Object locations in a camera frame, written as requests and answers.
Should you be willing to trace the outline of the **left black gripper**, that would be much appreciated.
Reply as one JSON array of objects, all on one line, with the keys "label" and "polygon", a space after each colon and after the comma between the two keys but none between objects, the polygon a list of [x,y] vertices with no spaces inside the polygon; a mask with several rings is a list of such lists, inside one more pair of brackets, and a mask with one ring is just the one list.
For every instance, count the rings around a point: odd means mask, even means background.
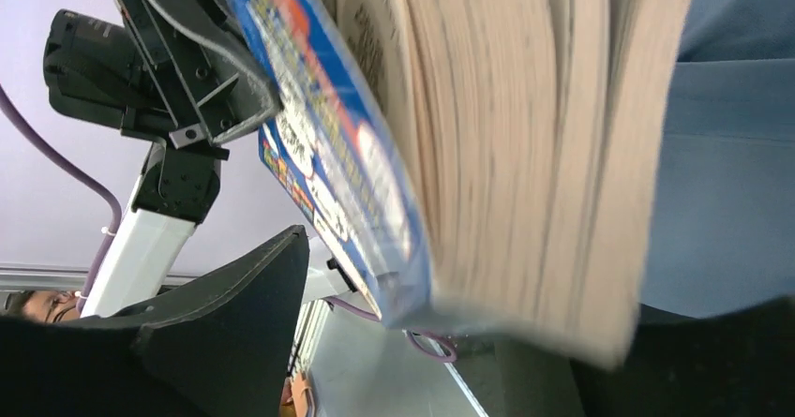
[{"label": "left black gripper", "polygon": [[62,9],[43,55],[51,106],[129,138],[226,160],[282,110],[229,0],[116,0],[122,25]]}]

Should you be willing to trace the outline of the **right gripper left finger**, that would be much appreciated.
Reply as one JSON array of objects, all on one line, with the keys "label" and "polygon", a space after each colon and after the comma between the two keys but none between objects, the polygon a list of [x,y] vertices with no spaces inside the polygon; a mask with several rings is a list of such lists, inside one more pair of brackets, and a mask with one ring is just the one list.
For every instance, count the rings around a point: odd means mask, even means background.
[{"label": "right gripper left finger", "polygon": [[5,416],[275,416],[309,261],[294,225],[105,318],[1,319]]}]

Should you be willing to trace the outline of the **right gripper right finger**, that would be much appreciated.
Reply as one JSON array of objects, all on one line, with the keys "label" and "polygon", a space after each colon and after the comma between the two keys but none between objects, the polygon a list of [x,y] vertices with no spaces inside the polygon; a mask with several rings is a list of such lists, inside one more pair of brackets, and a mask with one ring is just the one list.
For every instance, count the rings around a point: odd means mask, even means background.
[{"label": "right gripper right finger", "polygon": [[791,416],[794,300],[644,324],[620,368],[572,367],[589,416]]}]

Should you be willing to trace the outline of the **blue-grey backpack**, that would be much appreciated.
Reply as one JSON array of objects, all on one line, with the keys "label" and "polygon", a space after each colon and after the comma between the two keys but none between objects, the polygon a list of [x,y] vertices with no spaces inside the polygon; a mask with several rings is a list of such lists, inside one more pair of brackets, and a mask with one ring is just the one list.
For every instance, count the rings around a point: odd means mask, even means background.
[{"label": "blue-grey backpack", "polygon": [[794,0],[693,0],[641,300],[691,318],[794,292]]}]

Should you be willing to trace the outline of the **dark blue treehouse book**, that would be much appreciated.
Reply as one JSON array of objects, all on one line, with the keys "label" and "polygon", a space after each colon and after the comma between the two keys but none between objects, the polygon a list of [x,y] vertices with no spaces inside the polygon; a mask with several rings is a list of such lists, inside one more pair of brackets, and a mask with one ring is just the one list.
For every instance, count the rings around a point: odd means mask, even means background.
[{"label": "dark blue treehouse book", "polygon": [[691,0],[230,0],[262,163],[389,327],[612,368]]}]

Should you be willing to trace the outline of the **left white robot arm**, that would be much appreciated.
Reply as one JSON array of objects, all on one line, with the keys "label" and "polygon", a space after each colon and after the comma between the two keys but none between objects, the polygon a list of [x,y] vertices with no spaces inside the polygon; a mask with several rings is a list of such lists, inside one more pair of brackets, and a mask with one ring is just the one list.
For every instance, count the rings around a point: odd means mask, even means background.
[{"label": "left white robot arm", "polygon": [[62,10],[43,56],[59,113],[150,145],[85,316],[154,296],[220,191],[227,144],[280,112],[232,0],[116,0],[122,25]]}]

